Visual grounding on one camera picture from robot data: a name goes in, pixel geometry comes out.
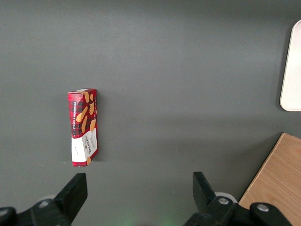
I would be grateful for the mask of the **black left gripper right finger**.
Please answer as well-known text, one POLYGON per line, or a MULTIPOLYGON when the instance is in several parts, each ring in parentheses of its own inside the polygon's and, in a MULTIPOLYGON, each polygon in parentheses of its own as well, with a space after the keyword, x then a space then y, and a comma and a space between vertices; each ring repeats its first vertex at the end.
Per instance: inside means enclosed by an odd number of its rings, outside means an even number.
POLYGON ((193 173, 193 198, 198 209, 195 226, 290 226, 275 206, 254 202, 249 209, 226 196, 217 196, 202 172, 193 173))

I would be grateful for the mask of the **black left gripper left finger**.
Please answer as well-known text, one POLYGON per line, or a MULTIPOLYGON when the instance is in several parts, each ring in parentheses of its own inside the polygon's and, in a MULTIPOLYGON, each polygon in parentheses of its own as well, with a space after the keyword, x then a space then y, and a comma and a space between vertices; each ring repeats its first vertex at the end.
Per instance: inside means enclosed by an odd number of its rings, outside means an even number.
POLYGON ((54 198, 44 198, 21 213, 17 213, 13 207, 1 207, 0 224, 2 226, 70 226, 86 199, 86 174, 77 173, 54 198))

